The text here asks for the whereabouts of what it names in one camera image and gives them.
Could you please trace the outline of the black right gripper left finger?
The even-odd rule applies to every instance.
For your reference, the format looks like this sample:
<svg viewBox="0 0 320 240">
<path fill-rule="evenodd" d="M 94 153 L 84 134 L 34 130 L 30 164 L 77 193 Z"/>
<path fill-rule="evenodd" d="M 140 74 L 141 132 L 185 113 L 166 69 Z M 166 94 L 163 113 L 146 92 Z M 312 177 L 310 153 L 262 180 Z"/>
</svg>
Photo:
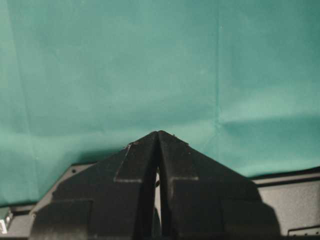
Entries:
<svg viewBox="0 0 320 240">
<path fill-rule="evenodd" d="M 153 234 L 157 132 L 62 181 L 32 240 L 143 240 Z"/>
</svg>

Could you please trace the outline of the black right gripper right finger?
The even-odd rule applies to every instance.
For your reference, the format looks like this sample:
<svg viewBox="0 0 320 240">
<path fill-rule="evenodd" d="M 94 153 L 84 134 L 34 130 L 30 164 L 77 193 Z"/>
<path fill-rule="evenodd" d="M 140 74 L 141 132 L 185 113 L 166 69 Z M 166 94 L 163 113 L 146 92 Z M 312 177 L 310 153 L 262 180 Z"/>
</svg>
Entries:
<svg viewBox="0 0 320 240">
<path fill-rule="evenodd" d="M 278 240 L 280 225 L 249 178 L 158 132 L 161 223 L 173 240 Z"/>
</svg>

